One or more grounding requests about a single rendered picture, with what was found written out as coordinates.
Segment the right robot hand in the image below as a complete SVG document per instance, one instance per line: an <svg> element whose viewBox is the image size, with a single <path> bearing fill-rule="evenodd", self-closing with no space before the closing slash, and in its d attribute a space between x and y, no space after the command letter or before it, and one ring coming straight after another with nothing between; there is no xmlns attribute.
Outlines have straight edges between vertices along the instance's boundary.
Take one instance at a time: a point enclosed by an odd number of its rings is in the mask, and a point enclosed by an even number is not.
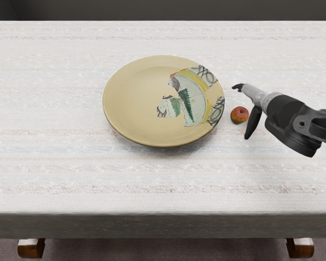
<svg viewBox="0 0 326 261"><path fill-rule="evenodd" d="M267 107L269 102L272 100L272 97L271 94L264 92L250 84L240 83L232 86L231 88L233 90L237 90L238 92L244 93L254 104L248 119L246 132L244 134L244 138L248 140L256 130L262 113L267 113Z"/></svg>

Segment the beige patterned plate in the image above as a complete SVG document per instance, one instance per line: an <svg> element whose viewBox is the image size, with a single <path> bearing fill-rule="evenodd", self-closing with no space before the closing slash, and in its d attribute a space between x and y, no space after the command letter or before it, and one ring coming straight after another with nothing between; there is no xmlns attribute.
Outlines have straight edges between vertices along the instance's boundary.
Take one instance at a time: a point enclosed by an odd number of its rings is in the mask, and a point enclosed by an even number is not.
<svg viewBox="0 0 326 261"><path fill-rule="evenodd" d="M156 55L133 61L108 81L103 108L125 138L150 147L190 144L220 121L225 97L206 67L185 58Z"/></svg>

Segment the small red apple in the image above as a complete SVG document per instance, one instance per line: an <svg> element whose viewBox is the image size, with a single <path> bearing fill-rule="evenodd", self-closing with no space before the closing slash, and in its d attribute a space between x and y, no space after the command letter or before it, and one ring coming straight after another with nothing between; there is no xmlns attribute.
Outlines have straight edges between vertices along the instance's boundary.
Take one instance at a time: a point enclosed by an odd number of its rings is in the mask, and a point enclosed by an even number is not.
<svg viewBox="0 0 326 261"><path fill-rule="evenodd" d="M249 111L247 108L238 106L235 107L230 113L230 119L234 124L241 124L248 120Z"/></svg>

